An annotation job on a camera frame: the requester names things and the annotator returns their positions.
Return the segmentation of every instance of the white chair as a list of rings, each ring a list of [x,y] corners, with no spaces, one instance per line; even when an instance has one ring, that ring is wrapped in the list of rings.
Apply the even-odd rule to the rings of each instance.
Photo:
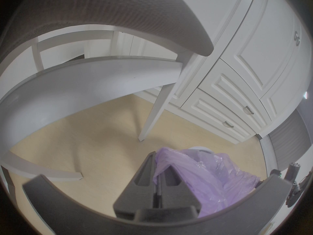
[[[38,42],[52,30],[82,24],[113,25],[113,31],[71,32]],[[119,40],[126,32],[178,54],[176,60],[110,56],[66,62],[44,70],[40,52],[91,39]],[[32,47],[38,73],[15,86],[0,100],[0,162],[6,169],[33,178],[78,180],[80,172],[52,170],[28,162],[9,149],[58,119],[121,96],[163,86],[139,135],[145,139],[197,55],[213,45],[182,0],[25,0],[7,25],[0,42],[0,74]]]

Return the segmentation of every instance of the cabinet handle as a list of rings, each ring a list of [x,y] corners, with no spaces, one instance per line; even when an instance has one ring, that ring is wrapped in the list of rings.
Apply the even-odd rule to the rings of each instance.
[[[251,111],[251,109],[250,109],[248,106],[246,106],[246,108],[247,108],[247,110],[248,110],[252,115],[254,114],[254,112]]]
[[[233,125],[230,125],[229,123],[227,123],[227,121],[224,122],[228,127],[233,128]]]

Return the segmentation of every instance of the white door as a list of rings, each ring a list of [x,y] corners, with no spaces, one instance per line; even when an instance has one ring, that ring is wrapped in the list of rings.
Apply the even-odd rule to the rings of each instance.
[[[190,74],[185,81],[183,81],[171,100],[171,103],[179,107],[187,100],[221,55],[242,22],[252,0],[184,1],[205,28],[213,42],[214,51],[208,58],[198,56],[195,60]],[[133,39],[130,55],[153,56],[169,59],[176,59],[177,57],[175,53],[137,37],[134,37]],[[154,88],[148,90],[148,92],[157,96],[160,89],[161,88]]]
[[[303,26],[299,45],[296,46],[289,63],[291,69],[286,69],[272,88],[261,98],[261,102],[272,120],[286,110],[289,110],[290,113],[295,110],[297,106],[291,106],[290,102],[292,100],[300,102],[312,78],[312,42]]]
[[[217,60],[199,88],[224,104],[256,133],[271,120],[252,89],[223,60]]]
[[[282,74],[300,23],[285,0],[253,0],[221,56],[261,98]]]
[[[191,94],[182,109],[217,129],[218,132],[214,129],[212,132],[233,143],[233,139],[243,142],[256,134],[235,113],[200,89]]]

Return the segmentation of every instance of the plastic bag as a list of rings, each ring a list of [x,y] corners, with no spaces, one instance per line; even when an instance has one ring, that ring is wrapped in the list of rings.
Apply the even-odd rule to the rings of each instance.
[[[202,204],[198,217],[231,206],[249,194],[260,180],[241,171],[225,153],[163,147],[157,151],[156,164],[154,182],[159,174],[173,166]]]

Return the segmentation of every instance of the wooden floor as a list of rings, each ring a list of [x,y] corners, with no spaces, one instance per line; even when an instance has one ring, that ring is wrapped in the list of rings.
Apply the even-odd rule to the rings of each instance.
[[[244,171],[266,178],[259,140],[233,144],[164,111],[148,137],[138,135],[152,104],[135,95],[106,102],[58,120],[28,136],[11,151],[41,166],[79,171],[83,179],[54,182],[69,197],[100,213],[115,216],[112,205],[133,177],[146,155],[160,147],[186,149],[205,146],[224,152]],[[17,203],[42,234],[53,234],[29,204],[22,184],[29,179],[10,174]]]

